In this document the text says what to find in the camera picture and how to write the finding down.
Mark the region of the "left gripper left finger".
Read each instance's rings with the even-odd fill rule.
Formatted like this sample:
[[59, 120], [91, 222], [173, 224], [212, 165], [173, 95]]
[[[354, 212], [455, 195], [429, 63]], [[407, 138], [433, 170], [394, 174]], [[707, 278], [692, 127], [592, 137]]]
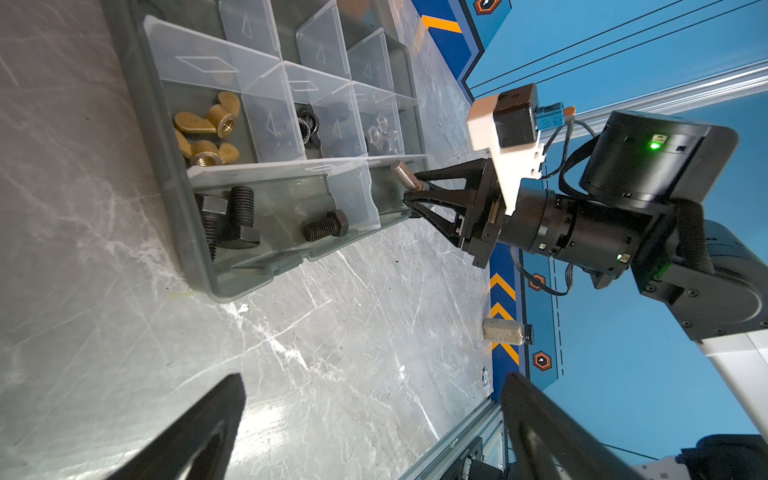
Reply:
[[246, 402], [242, 376], [230, 374], [206, 393], [112, 479], [222, 479]]

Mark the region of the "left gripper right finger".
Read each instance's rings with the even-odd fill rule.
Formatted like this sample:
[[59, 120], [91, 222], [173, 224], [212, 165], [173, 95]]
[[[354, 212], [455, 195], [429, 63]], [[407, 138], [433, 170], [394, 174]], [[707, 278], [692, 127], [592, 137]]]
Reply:
[[511, 373], [501, 410], [520, 479], [634, 479], [636, 471], [543, 394], [525, 376]]

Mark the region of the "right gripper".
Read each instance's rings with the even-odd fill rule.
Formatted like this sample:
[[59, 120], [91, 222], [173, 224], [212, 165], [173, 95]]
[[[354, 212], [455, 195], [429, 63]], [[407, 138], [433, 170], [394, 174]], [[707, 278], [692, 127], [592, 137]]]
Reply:
[[427, 183], [464, 180], [464, 190], [404, 194], [404, 203], [453, 246], [487, 266], [504, 244], [579, 267], [593, 286], [605, 288], [628, 268], [651, 224], [649, 214], [576, 199], [553, 190], [523, 187], [512, 215], [502, 212], [498, 176], [489, 158], [422, 171]]

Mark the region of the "black hex bolt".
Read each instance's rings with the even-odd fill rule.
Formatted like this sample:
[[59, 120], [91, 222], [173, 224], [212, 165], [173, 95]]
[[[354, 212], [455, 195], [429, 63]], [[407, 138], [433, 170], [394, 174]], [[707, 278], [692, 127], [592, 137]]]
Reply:
[[228, 201], [223, 197], [204, 194], [196, 194], [195, 200], [199, 209], [210, 259], [214, 261], [227, 220]]
[[346, 236], [349, 230], [349, 220], [341, 210], [333, 210], [322, 219], [309, 222], [302, 226], [302, 235], [308, 242], [315, 242], [326, 237], [340, 238]]
[[227, 249], [249, 249], [260, 245], [261, 236], [254, 227], [254, 192], [247, 186], [234, 186], [229, 192], [228, 224], [221, 246]]

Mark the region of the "black wing nut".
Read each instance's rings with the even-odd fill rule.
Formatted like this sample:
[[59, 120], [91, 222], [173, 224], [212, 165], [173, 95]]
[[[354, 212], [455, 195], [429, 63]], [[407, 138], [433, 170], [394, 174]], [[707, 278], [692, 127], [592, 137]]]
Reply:
[[308, 104], [297, 104], [296, 115], [304, 147], [320, 150], [319, 118]]

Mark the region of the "brass wing nut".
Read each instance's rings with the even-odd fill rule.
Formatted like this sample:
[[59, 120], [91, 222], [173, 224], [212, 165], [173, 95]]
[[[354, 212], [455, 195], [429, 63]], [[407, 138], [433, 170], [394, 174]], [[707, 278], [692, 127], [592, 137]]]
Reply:
[[217, 146], [209, 140], [190, 142], [178, 129], [175, 135], [179, 150], [190, 166], [230, 165], [240, 158], [240, 151], [231, 143], [222, 142]]
[[210, 107], [205, 116], [183, 111], [174, 116], [173, 122], [181, 133], [216, 135], [218, 138], [225, 139], [235, 130], [240, 111], [239, 96], [233, 92], [221, 91], [217, 95], [217, 102]]

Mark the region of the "silver hex bolt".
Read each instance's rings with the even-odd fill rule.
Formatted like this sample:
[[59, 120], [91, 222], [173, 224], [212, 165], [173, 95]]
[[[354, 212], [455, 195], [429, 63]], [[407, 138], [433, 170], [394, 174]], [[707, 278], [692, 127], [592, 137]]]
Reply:
[[403, 161], [393, 163], [391, 170], [408, 192], [424, 191], [427, 188], [426, 183], [418, 179]]

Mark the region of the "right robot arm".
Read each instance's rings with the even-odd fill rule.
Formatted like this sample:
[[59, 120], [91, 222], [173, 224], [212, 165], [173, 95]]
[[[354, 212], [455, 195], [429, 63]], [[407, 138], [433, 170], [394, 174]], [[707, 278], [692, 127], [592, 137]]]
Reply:
[[527, 188], [486, 158], [418, 174], [404, 203], [485, 266], [497, 244], [563, 261], [595, 288], [631, 272], [767, 429], [767, 267], [703, 200], [739, 142], [731, 128], [616, 110], [563, 169], [577, 186]]

